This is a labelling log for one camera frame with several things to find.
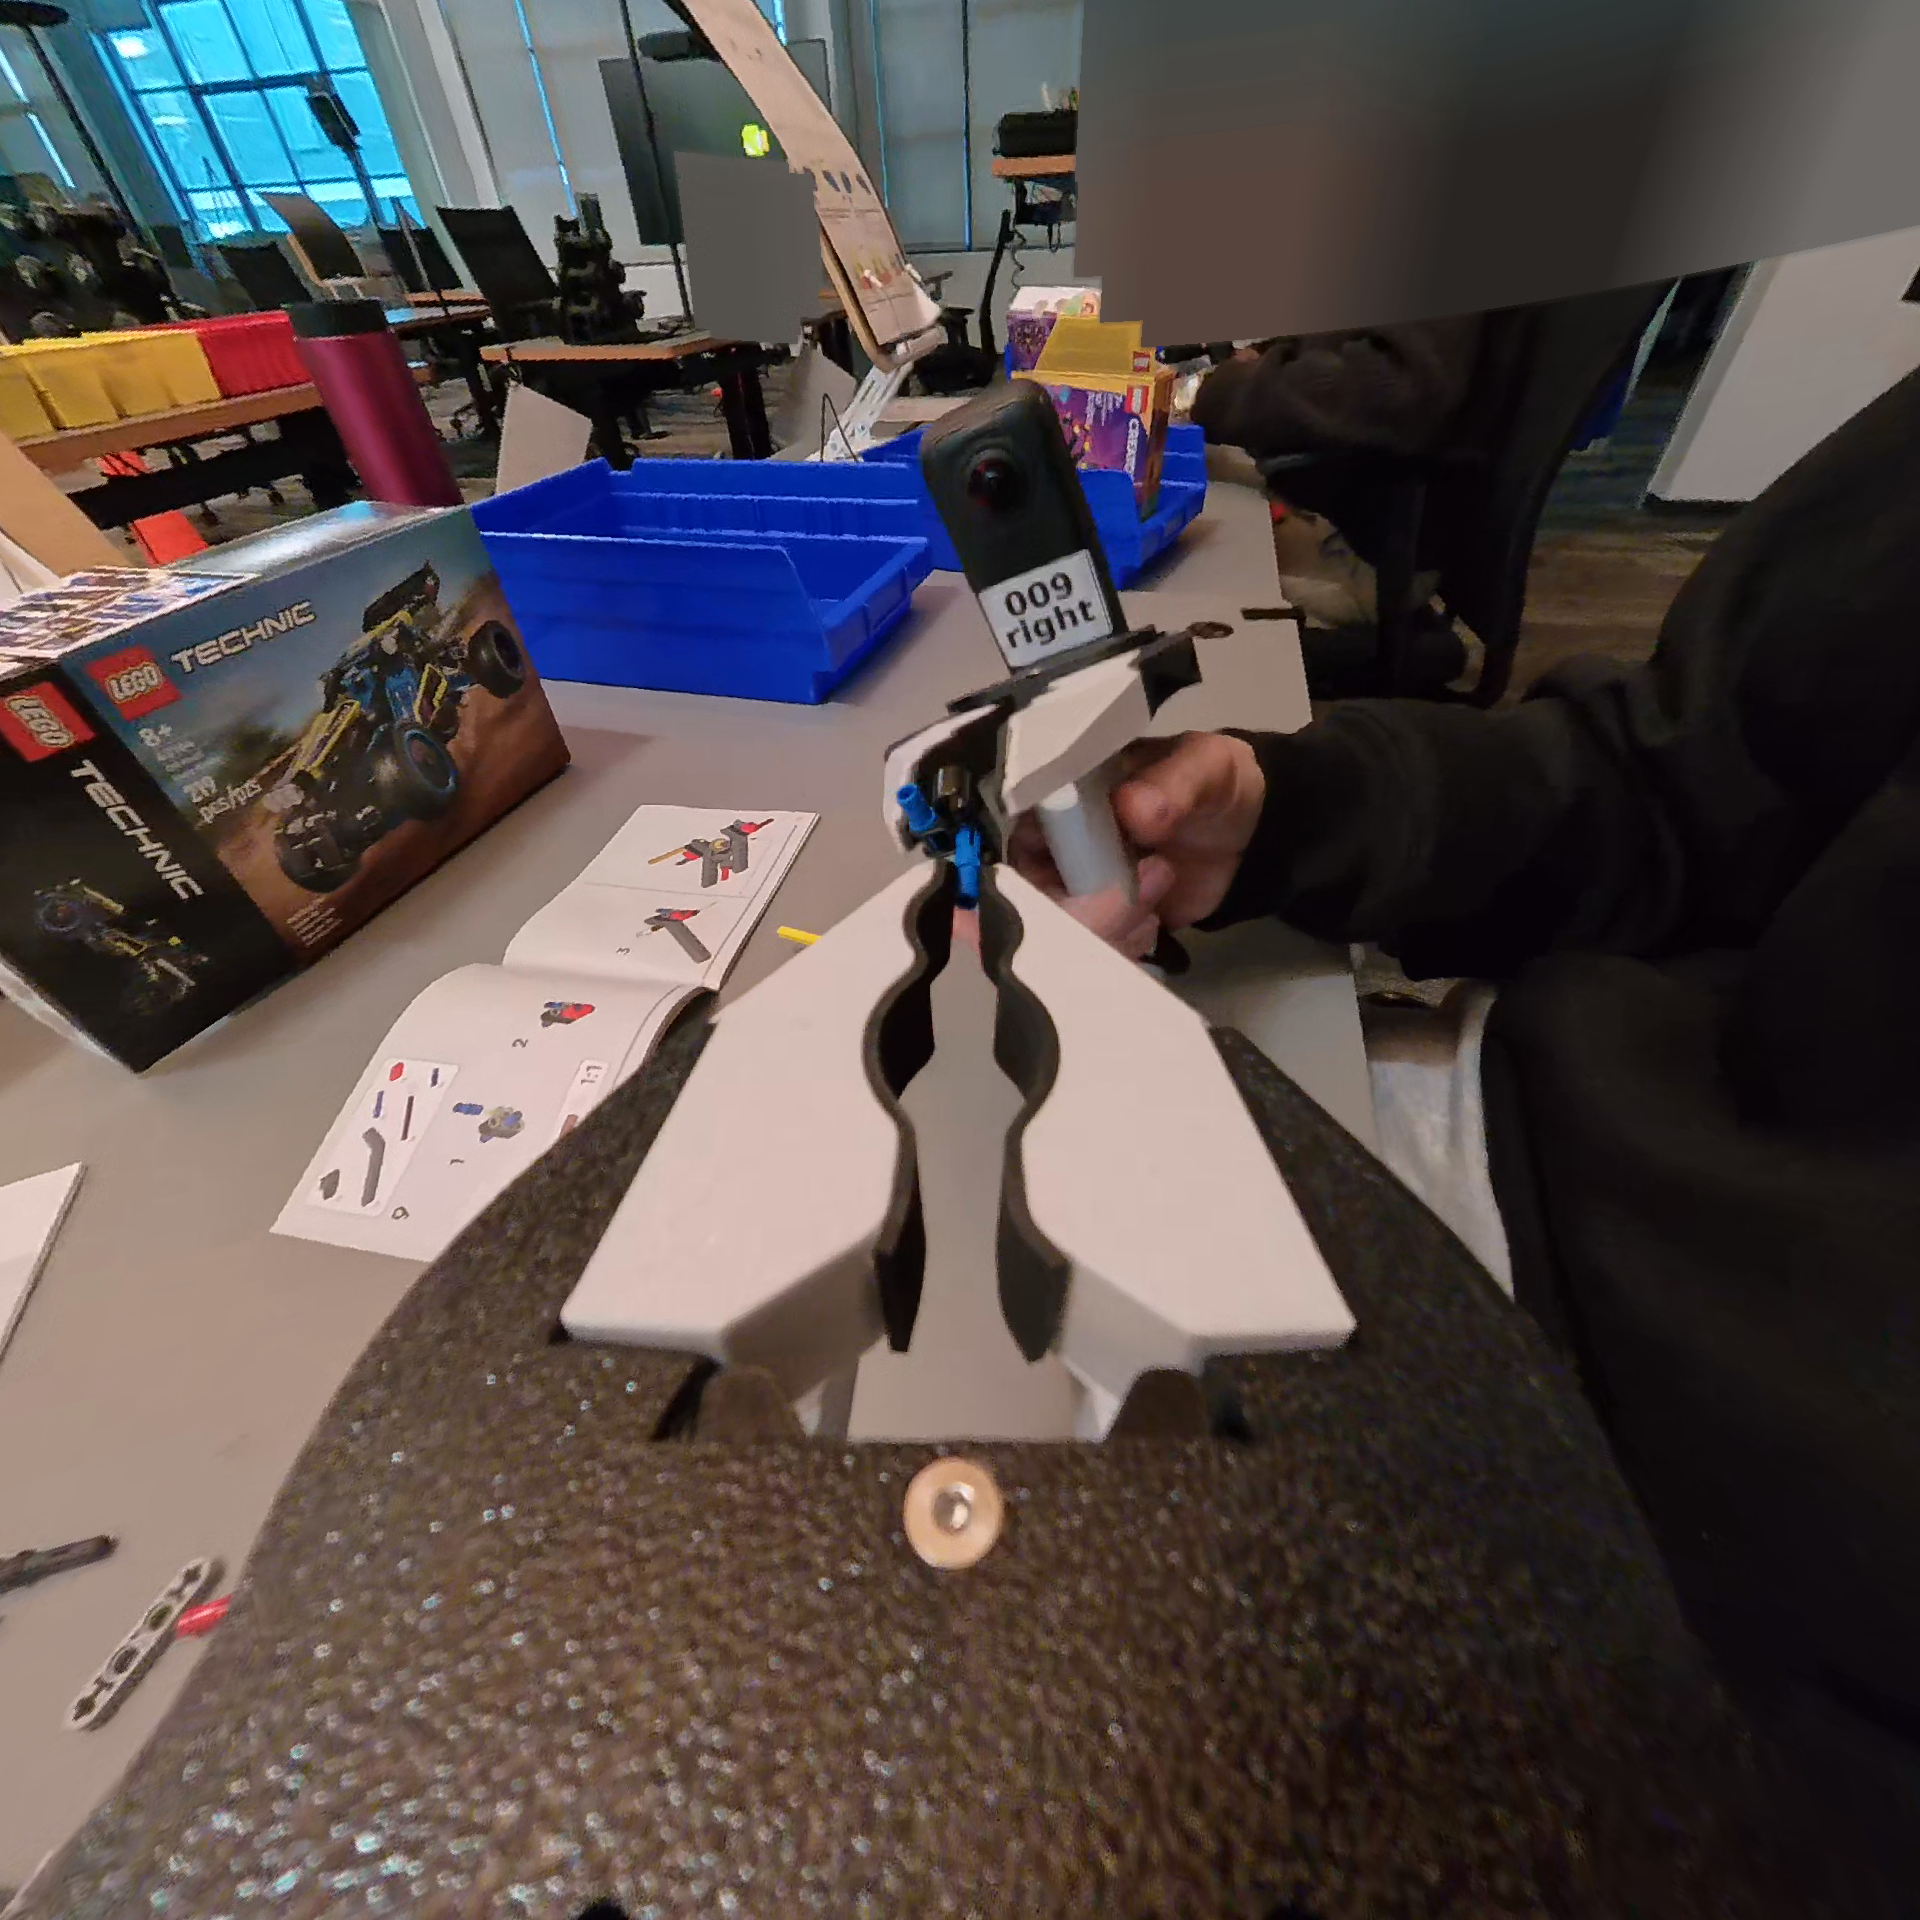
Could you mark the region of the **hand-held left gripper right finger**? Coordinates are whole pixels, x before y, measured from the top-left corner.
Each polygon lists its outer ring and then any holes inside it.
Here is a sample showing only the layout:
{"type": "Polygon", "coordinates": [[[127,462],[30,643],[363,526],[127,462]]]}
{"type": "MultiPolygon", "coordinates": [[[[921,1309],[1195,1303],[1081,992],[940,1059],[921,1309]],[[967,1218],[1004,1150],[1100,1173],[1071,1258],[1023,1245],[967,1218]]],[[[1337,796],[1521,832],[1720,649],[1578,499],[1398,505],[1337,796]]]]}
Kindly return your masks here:
{"type": "Polygon", "coordinates": [[[981,876],[1004,1148],[998,1293],[1107,1438],[1145,1373],[1337,1350],[1357,1332],[1221,1035],[1011,865],[981,876]]]}

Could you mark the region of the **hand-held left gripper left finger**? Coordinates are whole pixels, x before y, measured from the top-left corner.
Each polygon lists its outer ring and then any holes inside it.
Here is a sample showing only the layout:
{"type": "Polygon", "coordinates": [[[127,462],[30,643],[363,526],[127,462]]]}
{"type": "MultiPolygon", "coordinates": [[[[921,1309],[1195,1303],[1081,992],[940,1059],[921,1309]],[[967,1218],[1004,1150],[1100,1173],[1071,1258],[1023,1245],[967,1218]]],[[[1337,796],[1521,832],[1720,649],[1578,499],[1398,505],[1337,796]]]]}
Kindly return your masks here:
{"type": "Polygon", "coordinates": [[[805,1430],[848,1428],[864,1356],[913,1340],[924,1293],[901,1095],[953,893],[917,863],[724,1005],[560,1309],[573,1343],[761,1370],[805,1430]]]}

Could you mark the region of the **black lego connector with blue pin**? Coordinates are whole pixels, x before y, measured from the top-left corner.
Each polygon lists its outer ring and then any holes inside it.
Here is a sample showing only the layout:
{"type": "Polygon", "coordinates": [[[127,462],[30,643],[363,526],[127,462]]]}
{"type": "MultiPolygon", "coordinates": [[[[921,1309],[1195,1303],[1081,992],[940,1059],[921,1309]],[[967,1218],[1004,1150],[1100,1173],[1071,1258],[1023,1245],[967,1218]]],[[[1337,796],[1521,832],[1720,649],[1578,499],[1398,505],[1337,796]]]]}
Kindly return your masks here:
{"type": "Polygon", "coordinates": [[[895,809],[905,845],[930,860],[958,858],[978,840],[975,780],[958,763],[943,763],[895,788],[895,809]]]}

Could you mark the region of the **lego set box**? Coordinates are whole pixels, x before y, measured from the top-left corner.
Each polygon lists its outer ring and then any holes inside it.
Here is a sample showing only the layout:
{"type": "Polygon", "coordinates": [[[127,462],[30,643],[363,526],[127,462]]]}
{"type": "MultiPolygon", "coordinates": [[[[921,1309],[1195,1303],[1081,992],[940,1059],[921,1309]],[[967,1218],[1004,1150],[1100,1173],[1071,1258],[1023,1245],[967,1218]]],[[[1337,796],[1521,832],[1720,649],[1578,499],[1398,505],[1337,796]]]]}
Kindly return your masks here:
{"type": "Polygon", "coordinates": [[[4,996],[153,1069],[570,759],[467,505],[37,588],[4,609],[4,996]]]}

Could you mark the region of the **person's right hand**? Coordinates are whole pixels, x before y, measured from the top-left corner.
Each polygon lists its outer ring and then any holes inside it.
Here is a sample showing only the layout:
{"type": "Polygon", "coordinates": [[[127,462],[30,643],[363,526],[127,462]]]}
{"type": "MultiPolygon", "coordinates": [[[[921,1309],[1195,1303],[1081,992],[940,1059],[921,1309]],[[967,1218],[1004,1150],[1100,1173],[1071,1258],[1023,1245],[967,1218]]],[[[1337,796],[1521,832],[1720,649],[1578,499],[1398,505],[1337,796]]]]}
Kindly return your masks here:
{"type": "Polygon", "coordinates": [[[1118,756],[1114,820],[1135,858],[1135,900],[1118,889],[1075,896],[1023,818],[1011,865],[1124,958],[1145,960],[1164,933],[1211,918],[1234,883],[1267,802],[1257,750],[1238,733],[1173,733],[1118,756]]]}

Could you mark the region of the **open instruction booklet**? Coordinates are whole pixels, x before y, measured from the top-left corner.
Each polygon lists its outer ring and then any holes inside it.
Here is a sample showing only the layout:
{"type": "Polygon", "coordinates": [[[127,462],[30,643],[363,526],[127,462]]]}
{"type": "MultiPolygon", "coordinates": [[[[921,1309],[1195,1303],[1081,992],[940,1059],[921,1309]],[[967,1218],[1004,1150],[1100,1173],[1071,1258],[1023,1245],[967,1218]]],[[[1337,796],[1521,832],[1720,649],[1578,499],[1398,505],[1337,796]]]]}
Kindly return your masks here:
{"type": "Polygon", "coordinates": [[[815,810],[640,805],[503,960],[423,989],[275,1235],[431,1260],[715,993],[815,810]]]}

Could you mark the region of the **white card sheet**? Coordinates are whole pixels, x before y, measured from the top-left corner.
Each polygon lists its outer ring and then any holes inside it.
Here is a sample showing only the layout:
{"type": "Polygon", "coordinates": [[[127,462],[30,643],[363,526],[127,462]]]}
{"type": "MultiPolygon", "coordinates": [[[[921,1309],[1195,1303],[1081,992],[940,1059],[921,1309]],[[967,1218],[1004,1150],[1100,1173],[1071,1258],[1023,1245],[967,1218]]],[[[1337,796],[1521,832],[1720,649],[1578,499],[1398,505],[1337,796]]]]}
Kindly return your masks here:
{"type": "Polygon", "coordinates": [[[494,490],[508,493],[590,459],[595,426],[585,413],[513,383],[500,410],[494,490]]]}

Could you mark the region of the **dark monitor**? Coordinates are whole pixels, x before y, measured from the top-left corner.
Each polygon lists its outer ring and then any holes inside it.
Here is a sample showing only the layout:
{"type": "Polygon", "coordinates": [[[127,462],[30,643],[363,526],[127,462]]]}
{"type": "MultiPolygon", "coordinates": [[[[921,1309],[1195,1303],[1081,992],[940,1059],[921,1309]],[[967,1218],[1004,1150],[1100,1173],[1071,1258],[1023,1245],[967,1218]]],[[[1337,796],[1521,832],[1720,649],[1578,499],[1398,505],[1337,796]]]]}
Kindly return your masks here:
{"type": "Polygon", "coordinates": [[[680,153],[787,156],[731,69],[698,52],[688,32],[638,36],[635,56],[600,63],[600,82],[645,246],[678,249],[683,239],[680,153]]]}

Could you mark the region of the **person's black jacket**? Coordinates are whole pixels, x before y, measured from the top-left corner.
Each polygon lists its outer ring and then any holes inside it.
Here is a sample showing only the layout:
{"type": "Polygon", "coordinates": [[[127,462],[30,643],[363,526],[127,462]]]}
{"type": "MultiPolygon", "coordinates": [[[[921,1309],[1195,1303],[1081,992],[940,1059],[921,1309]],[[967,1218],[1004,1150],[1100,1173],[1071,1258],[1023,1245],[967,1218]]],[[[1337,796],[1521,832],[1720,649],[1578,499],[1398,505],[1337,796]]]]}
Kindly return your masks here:
{"type": "Polygon", "coordinates": [[[1490,1148],[1833,1916],[1918,1915],[1918,749],[1748,948],[1503,986],[1490,1148]]]}

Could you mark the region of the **black office chair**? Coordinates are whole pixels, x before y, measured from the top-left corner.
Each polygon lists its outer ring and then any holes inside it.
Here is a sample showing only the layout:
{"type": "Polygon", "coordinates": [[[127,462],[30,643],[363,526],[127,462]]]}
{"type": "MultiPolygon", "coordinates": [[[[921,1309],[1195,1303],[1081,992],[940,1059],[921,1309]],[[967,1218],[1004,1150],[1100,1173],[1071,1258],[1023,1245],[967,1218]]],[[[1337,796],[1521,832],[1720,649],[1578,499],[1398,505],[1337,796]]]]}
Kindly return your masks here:
{"type": "Polygon", "coordinates": [[[437,223],[467,262],[503,340],[560,335],[560,286],[515,208],[437,205],[437,223]]]}

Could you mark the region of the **maroon drink bottle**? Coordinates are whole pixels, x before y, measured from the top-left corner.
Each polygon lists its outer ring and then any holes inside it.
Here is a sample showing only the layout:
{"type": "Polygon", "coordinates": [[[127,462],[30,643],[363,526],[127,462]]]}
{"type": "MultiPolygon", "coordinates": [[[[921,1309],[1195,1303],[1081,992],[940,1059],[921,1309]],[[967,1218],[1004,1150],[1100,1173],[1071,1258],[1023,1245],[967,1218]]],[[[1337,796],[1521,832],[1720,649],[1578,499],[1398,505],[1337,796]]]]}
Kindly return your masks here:
{"type": "Polygon", "coordinates": [[[457,508],[464,490],[378,300],[287,305],[313,385],[370,499],[457,508]]]}

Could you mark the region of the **closed white booklet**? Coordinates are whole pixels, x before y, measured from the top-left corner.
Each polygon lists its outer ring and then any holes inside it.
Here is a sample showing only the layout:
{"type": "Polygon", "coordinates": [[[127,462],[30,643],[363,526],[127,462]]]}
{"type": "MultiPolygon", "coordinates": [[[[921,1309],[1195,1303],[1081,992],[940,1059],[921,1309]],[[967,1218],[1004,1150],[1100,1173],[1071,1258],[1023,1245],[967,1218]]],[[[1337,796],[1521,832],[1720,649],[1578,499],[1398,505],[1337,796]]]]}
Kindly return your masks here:
{"type": "Polygon", "coordinates": [[[83,1162],[68,1162],[4,1186],[4,1353],[13,1346],[80,1182],[83,1162]]]}

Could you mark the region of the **wooden table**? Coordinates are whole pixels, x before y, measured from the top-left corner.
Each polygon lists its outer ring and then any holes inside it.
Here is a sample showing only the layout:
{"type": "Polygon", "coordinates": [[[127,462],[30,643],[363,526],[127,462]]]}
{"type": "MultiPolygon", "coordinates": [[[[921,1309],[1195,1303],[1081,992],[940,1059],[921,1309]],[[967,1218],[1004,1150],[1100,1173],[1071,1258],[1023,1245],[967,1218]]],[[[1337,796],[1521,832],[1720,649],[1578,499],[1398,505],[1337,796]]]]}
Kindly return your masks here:
{"type": "Polygon", "coordinates": [[[270,428],[273,436],[245,439],[221,453],[194,458],[185,465],[155,469],[148,480],[185,482],[188,499],[213,499],[347,462],[340,435],[313,383],[174,405],[130,420],[54,428],[30,439],[4,436],[4,442],[24,450],[41,472],[67,475],[111,453],[204,446],[240,436],[245,428],[270,428]]]}

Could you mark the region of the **row of yellow bins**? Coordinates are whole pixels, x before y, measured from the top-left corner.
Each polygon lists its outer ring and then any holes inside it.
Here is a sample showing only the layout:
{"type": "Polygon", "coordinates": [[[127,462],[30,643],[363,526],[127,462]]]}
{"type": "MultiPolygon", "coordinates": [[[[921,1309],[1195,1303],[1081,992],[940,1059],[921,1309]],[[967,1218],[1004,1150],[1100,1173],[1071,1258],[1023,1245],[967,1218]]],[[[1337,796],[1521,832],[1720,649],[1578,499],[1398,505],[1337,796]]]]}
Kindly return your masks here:
{"type": "Polygon", "coordinates": [[[4,346],[4,435],[15,442],[218,400],[224,389],[191,325],[4,346]]]}

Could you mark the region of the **brown cardboard sheet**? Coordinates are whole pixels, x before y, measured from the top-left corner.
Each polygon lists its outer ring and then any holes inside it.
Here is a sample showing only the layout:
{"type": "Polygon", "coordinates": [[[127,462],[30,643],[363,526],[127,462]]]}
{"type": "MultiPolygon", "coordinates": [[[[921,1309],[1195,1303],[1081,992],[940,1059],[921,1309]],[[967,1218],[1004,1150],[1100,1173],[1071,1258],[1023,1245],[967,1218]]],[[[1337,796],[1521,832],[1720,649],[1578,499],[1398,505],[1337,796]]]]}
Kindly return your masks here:
{"type": "Polygon", "coordinates": [[[54,576],[148,569],[148,560],[108,539],[10,435],[4,435],[4,533],[54,576]]]}

